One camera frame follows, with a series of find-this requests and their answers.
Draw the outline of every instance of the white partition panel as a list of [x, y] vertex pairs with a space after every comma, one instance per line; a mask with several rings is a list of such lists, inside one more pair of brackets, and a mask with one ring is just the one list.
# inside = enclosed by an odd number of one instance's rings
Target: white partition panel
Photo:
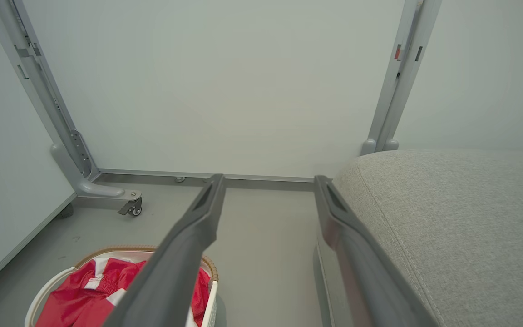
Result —
[[395, 139], [523, 149], [523, 1], [443, 1]]
[[0, 44], [0, 269], [74, 194], [51, 145]]
[[403, 0], [23, 0], [102, 169], [334, 176]]

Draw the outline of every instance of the gray sofa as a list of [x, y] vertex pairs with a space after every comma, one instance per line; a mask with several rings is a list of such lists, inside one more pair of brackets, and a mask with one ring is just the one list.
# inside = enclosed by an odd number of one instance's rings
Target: gray sofa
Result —
[[[334, 184], [440, 326], [523, 326], [523, 153], [388, 151]], [[350, 323], [318, 236], [331, 322]]]

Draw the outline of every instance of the red clothing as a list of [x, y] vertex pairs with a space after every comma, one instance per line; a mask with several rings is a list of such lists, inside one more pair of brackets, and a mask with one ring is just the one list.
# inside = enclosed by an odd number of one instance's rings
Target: red clothing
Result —
[[[92, 259], [50, 293], [35, 326], [101, 327], [145, 263], [115, 258]], [[209, 299], [208, 283], [209, 275], [199, 269], [191, 302], [195, 322], [199, 326]]]

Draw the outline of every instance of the basket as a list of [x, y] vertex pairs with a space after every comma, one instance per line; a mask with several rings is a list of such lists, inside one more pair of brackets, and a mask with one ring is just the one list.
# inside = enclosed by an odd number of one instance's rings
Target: basket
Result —
[[[116, 258], [125, 259], [133, 263], [139, 263], [143, 260], [147, 260], [151, 257], [153, 252], [156, 250], [156, 246], [116, 246], [103, 248], [98, 250], [89, 256], [82, 259], [74, 267], [61, 271], [58, 275], [50, 279], [44, 287], [39, 290], [34, 300], [31, 302], [30, 308], [25, 316], [25, 327], [35, 327], [35, 322], [41, 313], [40, 306], [45, 302], [52, 290], [56, 289], [59, 283], [63, 282], [71, 273], [74, 273], [77, 269], [85, 265], [91, 259], [95, 258]], [[202, 327], [213, 327], [215, 325], [215, 315], [217, 313], [217, 283], [219, 276], [217, 269], [213, 264], [212, 260], [205, 255], [201, 258], [201, 268], [211, 277], [209, 280], [209, 301], [205, 308], [205, 315], [203, 317]]]

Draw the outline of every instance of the floor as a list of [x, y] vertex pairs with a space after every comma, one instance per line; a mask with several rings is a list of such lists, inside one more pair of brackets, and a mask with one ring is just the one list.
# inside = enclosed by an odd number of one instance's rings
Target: floor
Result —
[[[143, 213], [114, 201], [76, 199], [0, 272], [0, 326], [23, 326], [35, 294], [87, 254], [119, 244], [158, 245], [203, 186], [153, 176], [102, 176], [99, 184], [143, 192]], [[311, 184], [228, 181], [217, 241], [205, 254], [219, 271], [217, 327], [328, 325], [317, 267]]]

